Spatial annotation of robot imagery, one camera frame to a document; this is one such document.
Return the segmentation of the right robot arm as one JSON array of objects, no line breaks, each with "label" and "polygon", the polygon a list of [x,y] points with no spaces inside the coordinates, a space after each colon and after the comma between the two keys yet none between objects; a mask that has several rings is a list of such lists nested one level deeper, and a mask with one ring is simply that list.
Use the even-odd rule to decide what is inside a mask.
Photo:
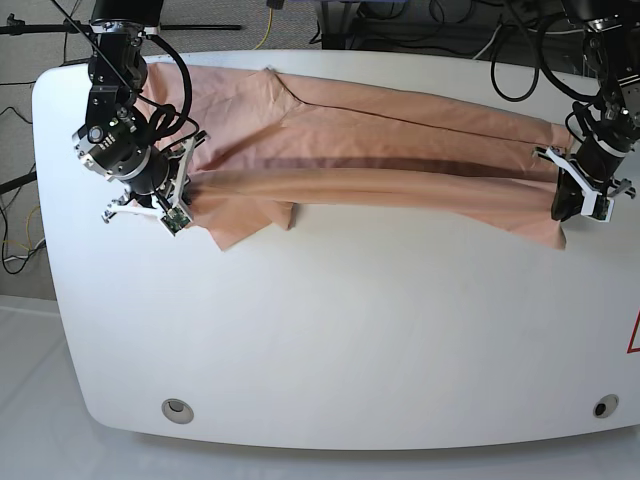
[{"label": "right robot arm", "polygon": [[[91,81],[83,126],[73,136],[76,155],[88,170],[123,184],[102,219],[119,213],[149,216],[175,235],[193,220],[185,191],[194,150],[205,140],[200,127],[160,147],[163,139],[193,124],[192,80],[180,55],[160,37],[160,1],[98,1],[88,24],[75,24],[89,42]],[[179,68],[184,99],[181,107],[159,104],[143,96],[148,79],[141,54],[149,39]]]}]

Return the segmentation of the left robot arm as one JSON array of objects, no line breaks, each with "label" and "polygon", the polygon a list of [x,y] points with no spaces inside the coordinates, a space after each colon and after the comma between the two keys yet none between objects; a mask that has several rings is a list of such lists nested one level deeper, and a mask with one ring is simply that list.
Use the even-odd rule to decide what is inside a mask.
[{"label": "left robot arm", "polygon": [[[504,4],[525,37],[535,79],[545,77],[572,99],[569,120],[580,128],[578,148],[562,154],[553,147],[541,156],[559,169],[551,217],[564,222],[580,215],[598,222],[612,216],[615,200],[637,195],[633,182],[616,178],[623,160],[639,142],[639,4],[636,1],[565,1],[559,12],[526,24],[512,2]],[[583,94],[561,81],[544,57],[548,30],[567,22],[583,35],[582,55],[598,90]]]}]

